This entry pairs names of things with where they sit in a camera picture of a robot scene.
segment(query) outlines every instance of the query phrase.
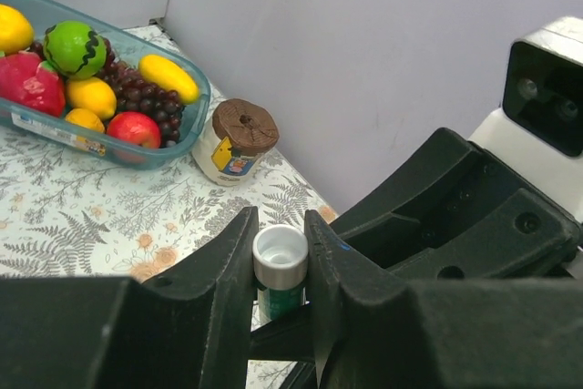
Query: camera lens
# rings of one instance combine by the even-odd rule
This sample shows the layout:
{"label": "camera lens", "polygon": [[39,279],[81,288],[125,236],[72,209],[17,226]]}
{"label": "camera lens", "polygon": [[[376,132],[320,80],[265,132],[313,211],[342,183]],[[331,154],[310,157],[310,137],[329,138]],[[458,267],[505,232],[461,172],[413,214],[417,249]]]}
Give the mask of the camera lens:
{"label": "camera lens", "polygon": [[534,99],[538,95],[537,84],[527,77],[518,80],[517,88],[520,96],[526,100]]}
{"label": "camera lens", "polygon": [[566,122],[572,122],[579,114],[577,104],[565,97],[559,99],[555,105],[555,110],[558,116]]}

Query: apple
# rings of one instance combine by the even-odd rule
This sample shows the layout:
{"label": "apple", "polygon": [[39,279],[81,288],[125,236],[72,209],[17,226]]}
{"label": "apple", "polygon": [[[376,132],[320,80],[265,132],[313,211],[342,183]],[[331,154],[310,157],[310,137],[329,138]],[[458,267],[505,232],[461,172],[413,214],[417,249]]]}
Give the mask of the apple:
{"label": "apple", "polygon": [[107,134],[143,148],[159,148],[162,141],[158,124],[135,111],[119,113],[112,118],[107,125]]}

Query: green fruit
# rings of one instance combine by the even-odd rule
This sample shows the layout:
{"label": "green fruit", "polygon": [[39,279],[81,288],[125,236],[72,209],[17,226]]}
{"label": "green fruit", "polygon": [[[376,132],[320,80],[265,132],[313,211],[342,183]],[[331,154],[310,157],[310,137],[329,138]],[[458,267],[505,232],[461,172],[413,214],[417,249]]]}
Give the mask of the green fruit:
{"label": "green fruit", "polygon": [[85,23],[65,21],[45,32],[45,58],[66,77],[87,79],[106,63],[103,39]]}

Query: green bottle label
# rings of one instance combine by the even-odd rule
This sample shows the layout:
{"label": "green bottle label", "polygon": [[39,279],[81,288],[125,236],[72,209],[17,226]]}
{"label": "green bottle label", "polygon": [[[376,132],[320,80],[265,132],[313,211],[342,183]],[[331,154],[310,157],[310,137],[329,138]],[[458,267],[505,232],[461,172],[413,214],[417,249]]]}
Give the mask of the green bottle label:
{"label": "green bottle label", "polygon": [[257,301],[261,323],[274,321],[285,313],[304,305],[303,284],[288,291],[275,291],[273,289],[259,289]]}

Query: table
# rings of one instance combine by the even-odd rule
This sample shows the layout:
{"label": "table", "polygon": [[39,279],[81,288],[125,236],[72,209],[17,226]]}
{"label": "table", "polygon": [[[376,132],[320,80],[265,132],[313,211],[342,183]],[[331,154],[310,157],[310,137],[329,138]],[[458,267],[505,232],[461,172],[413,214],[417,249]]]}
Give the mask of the table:
{"label": "table", "polygon": [[[158,26],[128,30],[179,51]],[[224,99],[211,86],[209,115]],[[260,227],[336,213],[273,150],[253,179],[223,188],[190,154],[138,171],[0,127],[0,276],[132,275],[143,282],[213,239],[241,208]],[[253,328],[259,325],[253,310]],[[249,363],[247,387],[275,389],[292,363]]]}

